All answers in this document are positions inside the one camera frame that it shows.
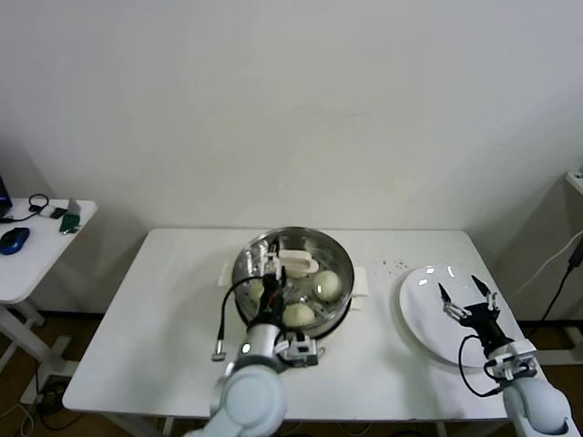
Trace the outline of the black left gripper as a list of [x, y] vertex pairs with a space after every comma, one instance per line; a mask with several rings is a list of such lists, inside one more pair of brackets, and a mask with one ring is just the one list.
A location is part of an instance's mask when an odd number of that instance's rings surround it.
[[[279, 267], [280, 243], [271, 242], [265, 253], [266, 267]], [[283, 288], [287, 283], [286, 268], [281, 266], [279, 273], [267, 274], [262, 278], [263, 293], [260, 297], [260, 305], [256, 316], [257, 323], [282, 325], [284, 311]]]

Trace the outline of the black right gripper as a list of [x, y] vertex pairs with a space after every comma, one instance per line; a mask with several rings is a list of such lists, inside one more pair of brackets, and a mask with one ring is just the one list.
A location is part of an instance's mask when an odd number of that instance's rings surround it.
[[500, 314], [497, 293], [493, 292], [476, 275], [471, 276], [486, 303], [478, 303], [462, 308], [455, 304], [441, 282], [438, 283], [444, 313], [453, 320], [461, 320], [461, 325], [476, 332], [485, 355], [509, 343], [509, 338], [497, 323]]

